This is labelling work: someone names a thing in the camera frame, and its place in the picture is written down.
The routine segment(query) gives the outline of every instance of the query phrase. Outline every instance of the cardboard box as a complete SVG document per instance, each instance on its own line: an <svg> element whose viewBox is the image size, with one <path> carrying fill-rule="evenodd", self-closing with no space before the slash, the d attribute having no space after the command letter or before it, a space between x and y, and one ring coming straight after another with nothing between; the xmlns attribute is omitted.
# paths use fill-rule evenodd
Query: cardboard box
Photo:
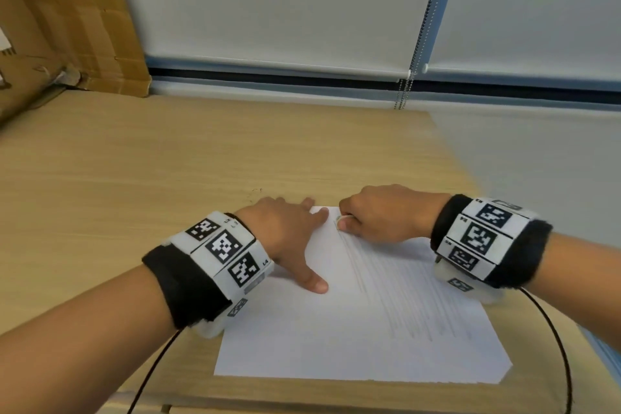
<svg viewBox="0 0 621 414"><path fill-rule="evenodd" d="M0 120L59 79L146 96L151 82L126 0L0 0Z"/></svg>

